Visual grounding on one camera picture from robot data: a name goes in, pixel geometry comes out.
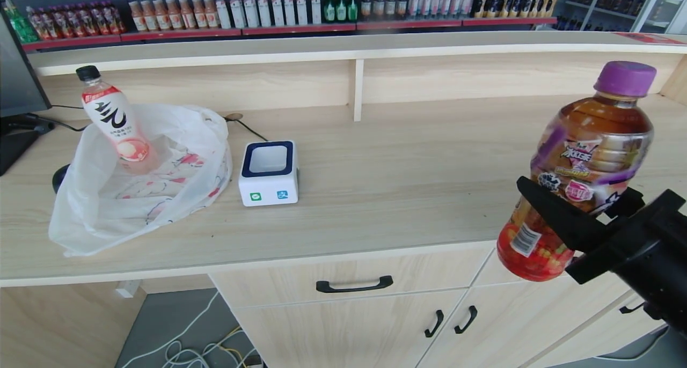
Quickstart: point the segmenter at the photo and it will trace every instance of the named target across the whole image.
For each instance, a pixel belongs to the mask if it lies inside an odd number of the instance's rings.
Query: white plastic bag
[[[133,105],[160,168],[130,175],[98,127],[83,131],[62,182],[48,235],[65,256],[98,251],[211,205],[231,175],[226,121],[209,109]]]

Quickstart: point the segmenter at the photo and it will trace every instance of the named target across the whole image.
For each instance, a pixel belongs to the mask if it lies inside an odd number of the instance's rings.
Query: black stand
[[[53,128],[53,123],[25,114],[0,119],[0,176],[12,167],[40,135]]]

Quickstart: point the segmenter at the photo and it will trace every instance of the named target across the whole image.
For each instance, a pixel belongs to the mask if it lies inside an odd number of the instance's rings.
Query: counter top
[[[670,38],[687,42],[687,36]],[[687,45],[643,43],[614,33],[586,31],[485,31],[314,36],[269,40],[193,41],[110,46],[32,54],[41,76],[73,74],[96,64],[101,71],[206,67],[243,63],[355,60],[490,53],[687,53]]]
[[[47,237],[52,174],[71,160],[79,139],[58,128],[0,178],[0,285],[193,275],[252,261],[494,241],[544,126],[555,109],[578,98],[368,105],[359,123],[351,123],[344,106],[251,112],[243,118],[251,128],[296,141],[299,203],[243,207],[236,176],[243,146],[257,138],[231,124],[233,182],[213,205],[73,258]],[[685,162],[677,160],[687,144],[687,107],[659,95],[641,105],[656,138],[633,187],[647,198],[665,188],[687,195]]]

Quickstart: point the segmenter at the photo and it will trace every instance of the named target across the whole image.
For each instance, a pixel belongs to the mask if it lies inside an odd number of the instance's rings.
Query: cabinet door
[[[651,319],[641,307],[634,312],[621,312],[621,308],[634,309],[644,302],[635,292],[628,292],[598,316],[575,329],[565,339],[528,368],[569,363],[593,356],[610,354],[665,324]]]
[[[422,368],[513,368],[537,356],[627,291],[607,274],[585,285],[569,276],[470,288],[422,359]],[[477,315],[462,334],[474,306]]]
[[[232,310],[274,368],[415,367],[466,289]]]

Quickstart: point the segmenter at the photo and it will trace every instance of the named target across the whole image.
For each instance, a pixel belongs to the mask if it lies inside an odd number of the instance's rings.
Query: barcode
[[[542,234],[532,231],[523,223],[522,226],[520,226],[520,230],[515,234],[515,239],[511,241],[510,247],[524,256],[530,256],[541,237]]]

